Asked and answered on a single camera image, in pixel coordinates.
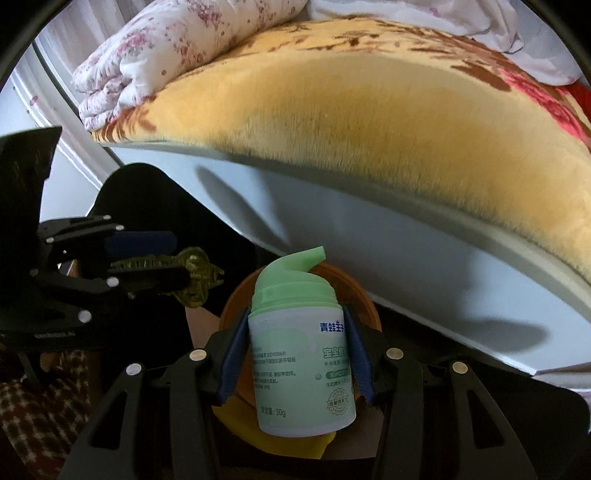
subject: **brass key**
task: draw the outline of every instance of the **brass key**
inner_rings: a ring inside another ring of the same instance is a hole
[[[185,307],[190,309],[200,307],[207,300],[211,288],[223,283],[219,278],[224,272],[221,268],[209,262],[207,254],[199,247],[188,247],[178,255],[147,255],[119,260],[111,264],[114,269],[141,270],[165,265],[181,265],[190,274],[189,285],[183,290],[171,291],[167,295],[174,297]]]

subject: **white bottle label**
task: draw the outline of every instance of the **white bottle label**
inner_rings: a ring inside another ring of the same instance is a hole
[[[276,310],[248,320],[256,410],[264,432],[315,436],[355,419],[343,311]]]

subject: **folded quilt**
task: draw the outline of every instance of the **folded quilt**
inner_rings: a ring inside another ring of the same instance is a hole
[[[73,74],[79,111],[95,131],[169,81],[257,31],[297,15],[306,0],[155,0]]]

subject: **round seal icon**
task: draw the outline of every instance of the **round seal icon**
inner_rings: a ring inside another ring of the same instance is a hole
[[[337,388],[330,394],[326,402],[328,408],[335,415],[342,415],[349,408],[349,396],[344,388]]]

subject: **white wall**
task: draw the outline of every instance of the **white wall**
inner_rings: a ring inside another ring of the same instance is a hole
[[[36,127],[9,80],[0,92],[0,135]],[[51,174],[43,190],[41,221],[84,216],[94,203],[97,193],[98,190],[75,166],[61,152],[56,151]]]

